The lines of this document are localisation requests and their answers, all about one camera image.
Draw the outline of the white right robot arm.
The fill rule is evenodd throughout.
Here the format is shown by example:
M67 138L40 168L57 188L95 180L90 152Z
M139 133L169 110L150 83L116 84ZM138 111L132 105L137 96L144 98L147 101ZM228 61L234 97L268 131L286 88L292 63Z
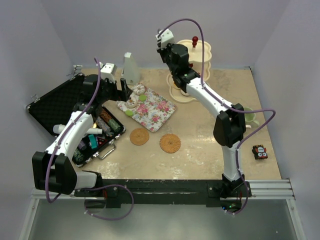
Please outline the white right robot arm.
M158 43L157 52L168 66L177 87L197 99L215 117L213 136L222 147L224 162L222 189L227 196L235 196L244 181L239 147L246 132L245 116L241 113L243 106L225 103L203 82L201 75L190 66L186 46L168 43L161 47Z

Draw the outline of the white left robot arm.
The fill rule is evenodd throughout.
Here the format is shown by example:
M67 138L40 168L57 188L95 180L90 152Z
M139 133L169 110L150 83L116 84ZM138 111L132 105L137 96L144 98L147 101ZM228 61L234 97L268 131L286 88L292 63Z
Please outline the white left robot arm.
M44 151L32 156L35 188L46 192L69 195L86 189L99 196L104 184L97 172L76 172L71 164L82 138L102 112L106 101L127 101L132 90L124 78L121 89L109 78L97 74L77 75L30 105L28 112L48 131L57 124L65 127Z

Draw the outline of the white striped donut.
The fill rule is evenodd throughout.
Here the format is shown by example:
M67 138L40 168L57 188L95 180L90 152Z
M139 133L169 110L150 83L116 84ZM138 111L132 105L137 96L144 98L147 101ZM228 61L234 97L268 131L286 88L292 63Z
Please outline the white striped donut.
M146 92L146 87L143 84L136 84L132 87L132 92L137 95L143 95Z

